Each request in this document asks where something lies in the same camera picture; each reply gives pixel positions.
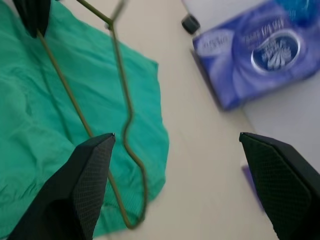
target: teal towel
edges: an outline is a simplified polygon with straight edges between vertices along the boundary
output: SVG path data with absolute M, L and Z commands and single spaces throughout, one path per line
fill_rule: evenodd
M 45 36 L 95 135 L 115 133 L 112 171 L 132 222 L 143 203 L 139 168 L 122 144 L 127 119 L 111 38 L 52 1 Z M 44 182 L 88 139 L 38 39 L 0 0 L 0 238 L 10 234 Z M 161 115 L 158 65 L 121 45 L 135 116 L 129 144 L 148 173 L 152 201 L 165 184 L 169 138 Z M 124 229 L 107 184 L 94 235 Z

